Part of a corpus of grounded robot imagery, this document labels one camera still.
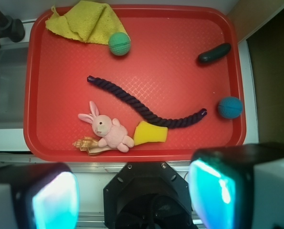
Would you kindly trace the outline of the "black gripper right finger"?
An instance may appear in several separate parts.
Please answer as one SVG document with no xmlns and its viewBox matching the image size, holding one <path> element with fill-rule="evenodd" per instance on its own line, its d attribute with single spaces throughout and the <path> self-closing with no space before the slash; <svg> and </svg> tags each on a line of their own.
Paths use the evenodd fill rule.
<svg viewBox="0 0 284 229">
<path fill-rule="evenodd" d="M 284 229 L 284 144 L 203 148 L 188 173 L 194 211 L 208 229 Z"/>
</svg>

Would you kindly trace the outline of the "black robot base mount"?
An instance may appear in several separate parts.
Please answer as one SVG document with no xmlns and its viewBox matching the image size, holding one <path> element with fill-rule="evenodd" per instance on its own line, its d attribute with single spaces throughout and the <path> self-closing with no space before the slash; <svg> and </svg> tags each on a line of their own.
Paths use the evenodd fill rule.
<svg viewBox="0 0 284 229">
<path fill-rule="evenodd" d="M 166 162 L 129 162 L 104 187 L 109 229 L 195 229 L 189 185 Z"/>
</svg>

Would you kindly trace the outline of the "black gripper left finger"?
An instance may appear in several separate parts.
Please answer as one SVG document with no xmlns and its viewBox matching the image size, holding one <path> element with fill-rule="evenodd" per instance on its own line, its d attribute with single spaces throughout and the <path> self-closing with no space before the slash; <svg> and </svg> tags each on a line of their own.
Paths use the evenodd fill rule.
<svg viewBox="0 0 284 229">
<path fill-rule="evenodd" d="M 74 229 L 76 176 L 64 163 L 0 166 L 0 229 Z"/>
</svg>

